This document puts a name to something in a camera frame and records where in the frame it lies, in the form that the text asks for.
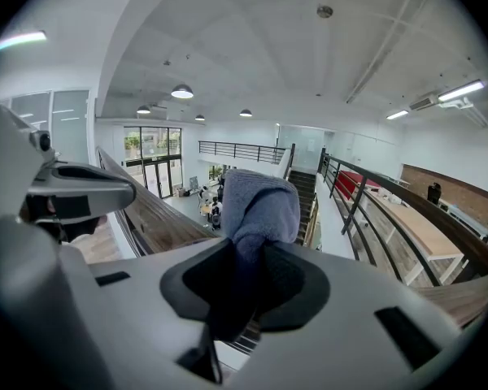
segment wooden floor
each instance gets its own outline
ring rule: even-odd
[[[338,209],[340,210],[342,215],[347,215],[345,206],[342,204],[342,201],[340,200],[336,192],[334,192],[333,195],[337,200]],[[375,205],[371,204],[370,201],[367,205],[366,212],[368,214],[369,219],[373,222],[375,228],[377,229],[381,237],[386,238],[389,235],[390,231],[392,230],[393,227],[392,223],[379,211],[378,208],[376,208]],[[386,257],[385,252],[383,251],[383,248],[381,247],[380,242],[376,238],[376,235],[374,234],[372,228],[370,226],[361,227],[361,228],[371,248],[377,267],[380,270],[384,271],[385,273],[394,276],[394,272],[390,267],[389,260]],[[352,240],[353,240],[352,241],[353,246],[356,248],[356,250],[358,250],[359,260],[369,264],[367,253],[365,252],[365,248],[363,246],[361,239],[359,238],[359,235],[355,234]],[[407,275],[410,272],[410,270],[416,265],[417,263],[416,256],[414,255],[410,247],[407,245],[407,242],[401,237],[401,235],[398,232],[395,232],[392,238],[390,239],[389,249],[394,255],[394,262],[396,264],[396,267],[398,268],[399,274],[404,278],[404,276]],[[444,271],[448,268],[451,262],[452,259],[450,258],[450,259],[432,261],[429,262],[429,264],[432,267],[432,271],[439,279],[439,277],[442,275],[442,273],[444,273]],[[445,284],[451,284],[451,282],[461,272],[461,269],[462,269],[461,265],[459,264],[457,268],[452,272],[452,274],[447,278]],[[428,287],[432,287],[432,283],[430,282],[425,272],[422,271],[416,277],[416,279],[411,283],[411,287],[428,288]]]
[[[71,244],[80,249],[88,264],[111,262],[122,258],[109,223],[97,227],[92,236],[79,236]]]

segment light fixture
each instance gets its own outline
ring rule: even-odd
[[[175,98],[192,98],[194,96],[194,92],[186,84],[179,84],[172,90],[171,94]]]
[[[9,46],[18,45],[20,43],[35,42],[35,41],[46,41],[47,36],[44,32],[33,32],[25,33],[23,35],[16,35],[13,37],[8,37],[7,39],[0,40],[0,50],[8,48]]]
[[[150,108],[148,106],[140,106],[137,109],[138,114],[149,114],[150,113]]]
[[[403,110],[403,111],[400,111],[399,113],[389,115],[389,116],[387,117],[387,119],[388,119],[388,120],[397,119],[398,117],[401,117],[402,115],[405,115],[405,114],[408,114],[408,111]]]
[[[471,82],[470,84],[466,84],[462,87],[459,87],[458,89],[453,89],[448,93],[444,93],[440,95],[438,98],[439,101],[445,102],[451,100],[452,98],[459,98],[461,95],[473,93],[474,91],[477,91],[478,89],[482,89],[482,88],[485,88],[485,86],[481,81],[477,80],[475,82]]]

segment white ceiling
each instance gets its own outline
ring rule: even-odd
[[[319,4],[333,8],[330,19],[316,15]],[[163,0],[125,51],[102,116],[168,102],[174,119],[232,119],[238,111],[218,106],[275,94],[380,119],[430,91],[488,82],[483,42],[454,0]],[[187,102],[169,95],[183,82],[195,93]],[[477,99],[488,116],[488,89]],[[460,114],[434,107],[401,120]]]

